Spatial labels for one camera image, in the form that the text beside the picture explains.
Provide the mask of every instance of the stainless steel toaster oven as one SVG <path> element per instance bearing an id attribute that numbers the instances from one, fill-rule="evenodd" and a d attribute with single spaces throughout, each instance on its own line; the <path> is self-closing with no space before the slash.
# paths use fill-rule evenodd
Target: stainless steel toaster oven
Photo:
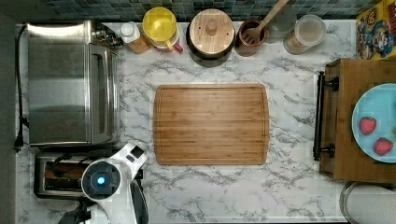
<path id="1" fill-rule="evenodd" d="M 30 145 L 117 141 L 117 35 L 93 21 L 28 24 L 28 33 Z"/>

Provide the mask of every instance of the blue plate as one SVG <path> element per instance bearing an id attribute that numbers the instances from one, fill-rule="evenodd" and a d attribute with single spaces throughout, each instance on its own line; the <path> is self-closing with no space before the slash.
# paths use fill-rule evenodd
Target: blue plate
<path id="1" fill-rule="evenodd" d="M 362 134 L 359 128 L 361 118 L 364 117 L 376 119 L 375 130 L 368 135 Z M 361 150 L 376 161 L 396 163 L 394 127 L 396 127 L 396 84 L 379 85 L 364 93 L 352 115 L 352 132 Z M 374 152 L 375 141 L 380 137 L 388 138 L 393 142 L 393 149 L 384 156 Z"/>

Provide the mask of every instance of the glass canister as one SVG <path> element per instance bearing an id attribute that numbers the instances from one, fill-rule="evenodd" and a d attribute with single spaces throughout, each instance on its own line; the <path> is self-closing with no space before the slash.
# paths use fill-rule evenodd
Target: glass canister
<path id="1" fill-rule="evenodd" d="M 297 13 L 292 6 L 284 6 L 266 25 L 268 36 L 265 43 L 272 44 L 276 41 L 282 41 L 283 38 L 290 34 L 297 21 Z"/>
<path id="2" fill-rule="evenodd" d="M 284 38 L 283 46 L 290 54 L 302 54 L 318 45 L 326 34 L 326 25 L 315 15 L 301 17 L 291 34 Z"/>

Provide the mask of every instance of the wooden cutting board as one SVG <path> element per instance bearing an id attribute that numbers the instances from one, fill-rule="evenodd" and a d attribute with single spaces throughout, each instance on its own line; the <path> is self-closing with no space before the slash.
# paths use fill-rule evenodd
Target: wooden cutting board
<path id="1" fill-rule="evenodd" d="M 162 85 L 154 102 L 159 164 L 264 164 L 268 102 L 261 84 Z"/>

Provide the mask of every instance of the wooden lid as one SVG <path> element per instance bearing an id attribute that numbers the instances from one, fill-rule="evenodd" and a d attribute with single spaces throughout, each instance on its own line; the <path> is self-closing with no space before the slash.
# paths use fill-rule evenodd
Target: wooden lid
<path id="1" fill-rule="evenodd" d="M 202 53 L 223 52 L 233 43 L 234 35 L 235 29 L 230 17 L 218 9 L 204 10 L 191 22 L 191 42 Z"/>

